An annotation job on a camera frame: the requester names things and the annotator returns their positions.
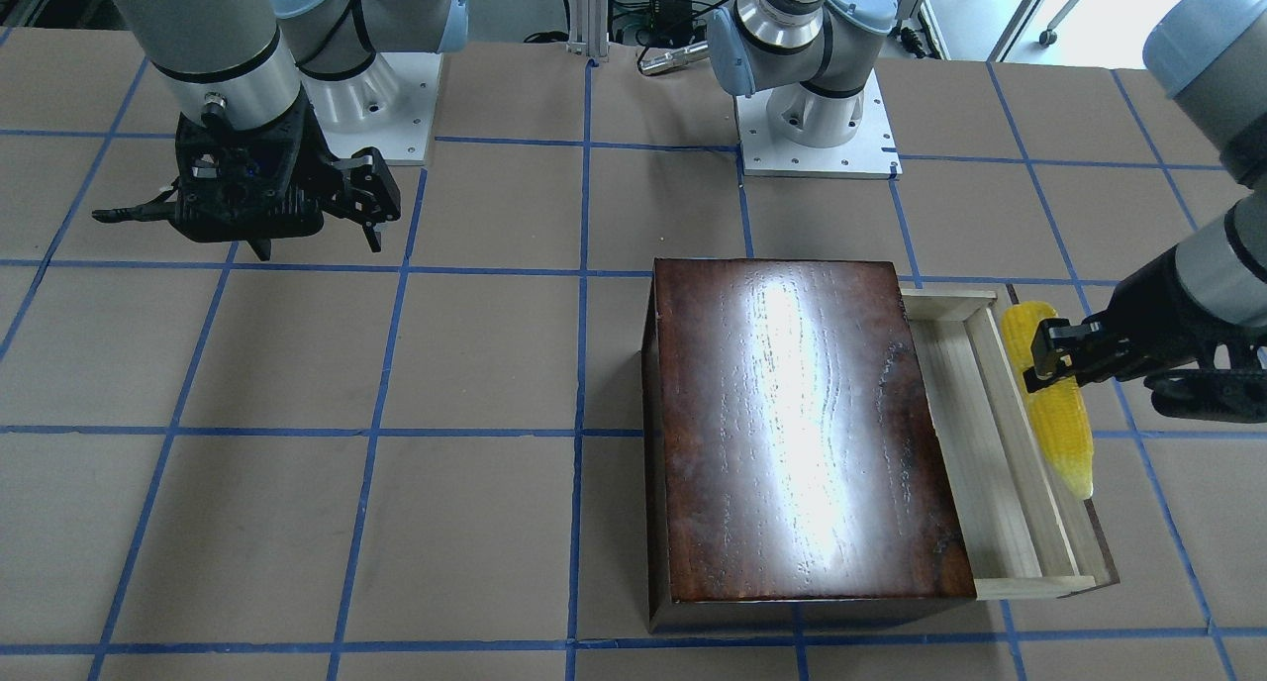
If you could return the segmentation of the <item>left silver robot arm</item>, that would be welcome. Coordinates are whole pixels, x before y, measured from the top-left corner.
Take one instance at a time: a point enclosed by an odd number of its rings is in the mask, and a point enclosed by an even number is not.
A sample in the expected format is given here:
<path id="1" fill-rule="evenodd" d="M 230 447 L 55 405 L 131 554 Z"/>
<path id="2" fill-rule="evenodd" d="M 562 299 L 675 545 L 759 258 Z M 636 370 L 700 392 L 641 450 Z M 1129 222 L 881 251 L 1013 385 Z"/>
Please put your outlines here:
<path id="1" fill-rule="evenodd" d="M 801 128 L 864 98 L 895 10 L 895 0 L 723 0 L 707 19 L 712 68 L 737 98 L 789 93 L 786 139 L 825 148 Z M 1145 37 L 1143 60 L 1249 195 L 1123 279 L 1104 311 L 1022 330 L 1022 387 L 1140 378 L 1171 407 L 1238 386 L 1263 394 L 1264 0 L 1181 0 Z"/>

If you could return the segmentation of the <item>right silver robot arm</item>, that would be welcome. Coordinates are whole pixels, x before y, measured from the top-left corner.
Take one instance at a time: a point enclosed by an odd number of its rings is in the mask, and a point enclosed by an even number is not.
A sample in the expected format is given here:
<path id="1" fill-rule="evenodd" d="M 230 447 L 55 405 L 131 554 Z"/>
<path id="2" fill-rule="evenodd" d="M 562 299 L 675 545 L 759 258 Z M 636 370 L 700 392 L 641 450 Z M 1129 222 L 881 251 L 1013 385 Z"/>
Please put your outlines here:
<path id="1" fill-rule="evenodd" d="M 111 1 L 177 101 L 177 174 L 99 224 L 162 222 L 267 261 L 334 217 L 383 249 L 402 216 L 390 167 L 424 161 L 468 0 Z"/>

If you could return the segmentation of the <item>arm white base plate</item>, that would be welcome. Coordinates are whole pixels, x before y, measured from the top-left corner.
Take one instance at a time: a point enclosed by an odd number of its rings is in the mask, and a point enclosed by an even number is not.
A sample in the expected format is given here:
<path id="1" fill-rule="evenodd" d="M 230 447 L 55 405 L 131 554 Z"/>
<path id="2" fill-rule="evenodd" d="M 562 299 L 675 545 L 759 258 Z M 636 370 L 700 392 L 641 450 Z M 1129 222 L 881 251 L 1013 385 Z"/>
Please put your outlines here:
<path id="1" fill-rule="evenodd" d="M 737 96 L 734 118 L 748 176 L 895 180 L 903 172 L 875 71 L 841 99 L 799 84 Z"/>
<path id="2" fill-rule="evenodd" d="M 426 165 L 442 68 L 443 55 L 389 52 L 352 77 L 302 81 L 336 156 L 375 147 L 389 165 Z"/>

